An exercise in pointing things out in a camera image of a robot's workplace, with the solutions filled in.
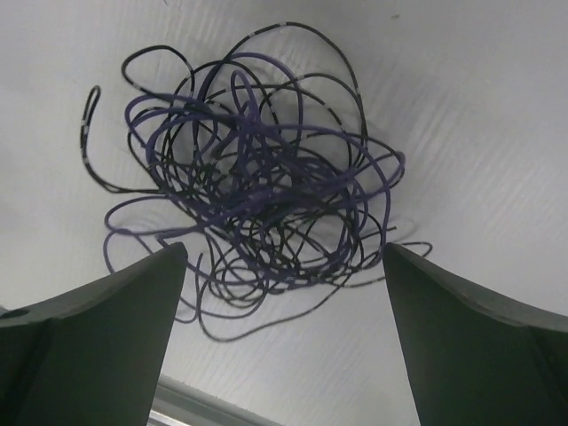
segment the wire bundle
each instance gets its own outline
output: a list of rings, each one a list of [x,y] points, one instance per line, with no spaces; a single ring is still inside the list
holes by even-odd
[[[302,28],[321,38],[343,61],[351,81],[345,83],[320,72],[294,75],[273,57],[240,51],[249,39],[282,27]],[[150,91],[128,73],[133,60],[152,51],[169,51],[187,67],[187,77],[172,93]],[[284,81],[263,81],[248,65],[251,60],[273,68]],[[226,69],[231,70],[228,87],[215,89]],[[125,109],[127,145],[155,188],[114,185],[92,168],[87,141],[100,97],[100,88],[95,86],[83,113],[84,166],[110,193],[141,194],[106,214],[110,232],[104,242],[104,256],[110,272],[113,266],[108,243],[116,234],[136,239],[149,253],[152,250],[146,237],[154,237],[165,247],[174,239],[199,234],[206,241],[207,252],[187,263],[194,275],[195,301],[181,298],[193,316],[177,321],[197,320],[204,333],[219,342],[231,342],[299,318],[319,308],[341,288],[361,287],[383,278],[351,282],[353,275],[382,261],[391,189],[404,175],[405,156],[368,134],[351,64],[327,37],[304,24],[276,24],[243,38],[222,59],[197,68],[172,47],[156,45],[130,55],[122,64],[122,76],[142,93]],[[347,130],[334,108],[304,87],[305,82],[315,79],[332,82],[350,96],[359,118],[355,131]],[[280,95],[294,102],[293,121],[284,121],[278,113]],[[320,105],[335,125],[310,122],[305,113],[308,103]],[[143,136],[144,126],[153,126],[149,136]],[[315,149],[314,140],[340,146],[343,164]],[[362,185],[363,173],[374,174],[374,188]],[[377,199],[381,199],[380,216],[370,207]],[[146,231],[113,225],[117,211],[151,200],[171,202],[193,224]],[[431,251],[427,242],[407,245],[424,246],[425,255]],[[306,312],[232,337],[213,335],[205,326],[205,317],[243,319],[256,312],[268,296],[316,285],[331,286],[330,293]],[[206,296],[221,300],[234,313],[206,309]]]

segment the tangled wire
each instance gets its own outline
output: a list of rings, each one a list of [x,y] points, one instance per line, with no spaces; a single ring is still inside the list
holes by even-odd
[[[294,75],[275,58],[240,51],[251,38],[282,27],[301,28],[322,39],[342,60],[351,81],[345,83],[321,72]],[[187,77],[172,93],[150,91],[130,78],[129,64],[151,51],[169,51],[187,67]],[[250,61],[271,67],[273,74],[283,75],[283,81],[281,77],[278,82],[264,82],[248,65]],[[232,70],[228,87],[214,89],[221,71],[227,68]],[[388,227],[391,189],[404,176],[405,156],[369,135],[353,69],[326,36],[300,23],[271,25],[243,38],[224,58],[197,68],[174,48],[155,45],[130,55],[122,63],[122,76],[142,93],[126,106],[127,145],[155,188],[114,185],[92,168],[87,142],[100,98],[100,88],[95,86],[83,113],[84,166],[108,192],[140,194],[105,216],[109,234],[103,251],[110,272],[114,268],[108,243],[117,234],[135,239],[148,253],[152,250],[147,237],[165,247],[173,239],[199,234],[207,249],[187,262],[193,273],[195,300],[180,300],[193,316],[177,321],[197,320],[203,332],[219,342],[235,341],[307,315],[341,288],[383,279],[351,282],[355,274],[382,261],[387,232],[392,229]],[[349,95],[359,121],[356,130],[349,131],[334,108],[303,87],[316,79],[332,82]],[[278,96],[282,94],[292,99],[293,119],[284,120],[278,113]],[[310,122],[306,118],[308,103],[321,106],[334,125]],[[154,119],[158,124],[143,137],[141,127]],[[316,140],[325,146],[340,146],[341,153],[330,158],[317,149]],[[375,187],[363,185],[364,173],[374,176]],[[169,201],[188,215],[192,224],[145,231],[113,225],[117,211],[151,200]],[[372,209],[371,201],[380,205],[380,215],[374,213],[377,209]],[[432,249],[424,241],[405,244],[422,246],[424,256]],[[330,292],[306,312],[231,337],[213,335],[205,326],[206,317],[244,319],[269,296],[322,285],[330,286]],[[236,311],[206,309],[203,301],[209,296]]]

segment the cable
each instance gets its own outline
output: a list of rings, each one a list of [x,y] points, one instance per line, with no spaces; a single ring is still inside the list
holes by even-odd
[[[348,83],[321,72],[294,73],[279,60],[253,51],[241,51],[251,38],[275,28],[295,27],[322,39],[344,63]],[[167,51],[187,68],[173,92],[156,92],[135,82],[129,66],[152,51]],[[272,69],[277,82],[265,82],[253,71]],[[230,69],[228,85],[219,76]],[[108,253],[115,235],[128,236],[152,253],[147,238],[163,247],[188,235],[201,236],[207,249],[187,261],[193,273],[195,301],[180,303],[193,312],[205,335],[218,342],[233,342],[259,330],[303,317],[320,308],[342,288],[358,288],[382,280],[352,282],[359,272],[374,269],[383,259],[391,213],[391,190],[404,176],[405,156],[368,133],[359,84],[342,51],[314,28],[296,22],[271,25],[244,37],[220,60],[193,68],[168,45],[150,46],[122,63],[122,76],[141,92],[125,108],[127,145],[134,160],[155,187],[129,188],[112,184],[91,166],[88,136],[101,89],[87,99],[81,126],[81,153],[89,175],[110,193],[138,193],[105,216],[109,230],[103,243],[106,266],[114,271]],[[327,81],[352,99],[359,119],[356,130],[321,97],[306,89]],[[294,119],[284,119],[277,106],[285,98]],[[333,127],[313,123],[308,106],[319,106]],[[145,134],[142,128],[152,128]],[[316,142],[340,146],[334,158],[316,149]],[[365,188],[363,173],[372,173],[376,185]],[[192,224],[134,231],[114,224],[114,215],[126,206],[148,201],[172,203]],[[370,202],[380,204],[380,214]],[[403,243],[424,248],[425,241]],[[214,335],[205,319],[242,320],[254,314],[267,297],[313,286],[330,291],[311,309],[265,323],[234,336]],[[235,313],[206,308],[205,300],[220,301]]]

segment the white surface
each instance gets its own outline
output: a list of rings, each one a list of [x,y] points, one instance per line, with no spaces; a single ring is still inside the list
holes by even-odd
[[[375,126],[408,155],[396,211],[418,223],[416,238],[435,244],[431,259],[568,314],[562,0],[2,2],[0,303],[29,304],[106,273],[101,220],[120,197],[96,187],[79,159],[89,88],[103,87],[93,161],[112,179],[139,183],[122,145],[122,109],[133,93],[119,75],[122,59],[171,43],[197,64],[282,20],[316,25],[352,59]],[[299,67],[321,48],[285,40],[269,47]],[[153,64],[145,75],[164,83],[167,71]],[[122,264],[139,255],[131,245],[115,250]],[[316,298],[306,293],[264,313]],[[380,285],[240,343],[175,327],[163,371],[290,426],[418,423]]]

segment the black wire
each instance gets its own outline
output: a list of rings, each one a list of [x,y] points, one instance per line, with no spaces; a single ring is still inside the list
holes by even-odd
[[[283,83],[264,83],[251,67],[238,60],[254,56],[237,53],[248,40],[283,27],[301,28],[321,38],[344,63],[350,75],[350,83],[321,72],[292,75]],[[152,91],[136,83],[128,74],[129,66],[134,60],[152,51],[172,53],[187,68],[187,77],[172,93]],[[242,72],[250,83],[213,90],[225,67]],[[134,99],[132,105],[154,101],[154,105],[142,108],[131,117],[127,145],[131,155],[150,176],[155,187],[118,186],[106,181],[92,168],[87,142],[94,110],[100,99],[101,90],[98,86],[91,90],[83,113],[80,137],[83,163],[89,175],[108,192],[145,195],[134,202],[143,202],[148,197],[168,200],[187,214],[197,226],[202,225],[199,229],[192,228],[191,232],[204,237],[207,255],[199,255],[195,264],[190,259],[188,264],[193,271],[196,301],[192,303],[183,297],[180,300],[182,305],[193,310],[194,315],[190,319],[177,319],[178,322],[197,321],[209,338],[218,342],[233,342],[262,329],[314,312],[341,288],[364,287],[384,279],[381,276],[375,280],[351,282],[351,278],[358,272],[373,269],[382,261],[383,247],[386,244],[385,233],[391,229],[386,225],[389,208],[384,212],[384,220],[369,211],[370,195],[360,186],[356,176],[366,169],[376,170],[375,166],[379,167],[379,163],[389,159],[398,162],[400,166],[389,180],[377,185],[377,191],[380,190],[379,193],[385,195],[389,206],[390,190],[404,176],[404,155],[368,134],[367,118],[353,68],[343,52],[325,35],[297,22],[271,25],[241,39],[222,59],[210,61],[197,68],[193,68],[185,56],[173,47],[160,44],[132,53],[122,63],[121,72],[128,84],[144,94]],[[197,77],[202,75],[202,83],[198,84]],[[359,118],[358,131],[346,130],[334,108],[321,97],[301,87],[301,83],[310,79],[328,80],[349,95]],[[252,104],[248,104],[244,109],[243,105],[255,101],[248,99],[242,104],[238,100],[238,94],[248,93],[247,91],[257,91],[259,101],[255,114],[258,117],[266,115],[271,122],[251,121],[243,114],[245,110],[251,111]],[[273,99],[283,92],[295,94],[298,102],[297,122],[294,127],[296,135],[293,138],[284,136],[286,124],[275,110]],[[221,102],[220,99],[225,94],[233,95],[234,105]],[[311,127],[305,122],[301,107],[305,100],[323,107],[338,129],[333,131],[341,133],[346,163],[342,168],[335,166],[324,154],[305,145],[313,138],[329,138],[335,134],[327,128],[307,130]],[[152,117],[162,119],[159,126],[162,135],[154,150],[148,148],[147,141],[140,139],[136,130],[140,122]],[[190,126],[193,145],[192,155],[188,160],[178,158],[175,150],[175,147],[187,145],[188,141],[180,136],[185,126]],[[230,151],[229,148],[234,146],[233,139],[227,137],[230,134],[245,138],[247,143],[237,143],[237,151]],[[373,162],[369,161],[368,150],[371,146],[383,150],[385,154],[374,157]],[[145,150],[146,155],[141,155],[140,148]],[[153,158],[150,162],[148,153]],[[219,164],[223,162],[230,164],[226,170],[219,168]],[[256,166],[256,169],[249,170],[249,165]],[[251,203],[250,196],[263,193],[259,187],[271,188],[272,195],[263,202]],[[107,218],[130,202],[132,201],[119,204],[107,214]],[[244,205],[249,205],[250,208],[223,220],[218,219],[224,212],[239,209]],[[336,227],[339,242],[334,248],[329,248],[314,231],[321,221],[331,217],[342,224]],[[208,225],[215,218],[216,222]],[[107,226],[110,234],[104,250],[111,272],[114,269],[107,253],[107,244],[114,234],[125,233],[150,252],[149,246],[143,241],[145,235],[153,235],[162,245],[167,245],[170,235],[178,232],[180,228],[143,234],[115,228],[108,221]],[[369,226],[372,231],[363,233]],[[365,242],[372,240],[377,243],[375,249],[369,251]],[[409,241],[403,244],[424,248],[423,256],[432,251],[432,245],[426,241]],[[307,252],[312,252],[313,255],[307,259],[303,258]],[[208,272],[203,269],[206,264]],[[279,296],[291,290],[315,285],[329,285],[331,290],[318,304],[297,315],[277,319],[230,337],[213,335],[205,325],[205,317],[242,320],[254,314],[268,296]],[[202,306],[205,295],[213,296],[239,313],[225,314],[205,309]]]

